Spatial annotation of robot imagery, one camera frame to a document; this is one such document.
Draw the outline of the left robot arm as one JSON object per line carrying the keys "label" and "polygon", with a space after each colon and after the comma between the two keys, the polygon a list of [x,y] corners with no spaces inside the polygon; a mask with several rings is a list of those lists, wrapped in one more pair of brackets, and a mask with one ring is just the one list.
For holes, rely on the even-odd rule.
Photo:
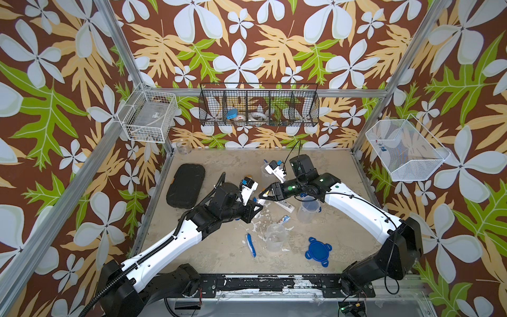
{"label": "left robot arm", "polygon": [[235,220],[250,223],[263,208],[251,198],[257,182],[246,177],[236,186],[226,182],[225,176],[221,174],[211,192],[184,212],[176,228],[163,239],[121,264],[114,260],[107,263],[95,297],[81,315],[100,305],[105,316],[138,316],[154,302],[198,293],[201,276],[191,265],[182,264],[170,273],[161,270],[222,224]]}

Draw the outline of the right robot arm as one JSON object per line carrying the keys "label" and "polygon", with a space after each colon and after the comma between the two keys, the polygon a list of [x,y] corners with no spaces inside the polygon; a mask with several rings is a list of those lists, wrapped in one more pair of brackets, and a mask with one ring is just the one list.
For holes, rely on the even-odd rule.
{"label": "right robot arm", "polygon": [[320,174],[307,155],[297,155],[289,165],[294,178],[286,178],[282,161],[271,161],[267,173],[277,178],[260,194],[261,199],[280,202],[291,197],[312,197],[343,212],[370,233],[381,248],[373,255],[349,265],[340,275],[342,292],[356,295],[372,281],[394,279],[401,281],[423,254],[420,224],[409,217],[400,219],[360,197],[338,177]]}

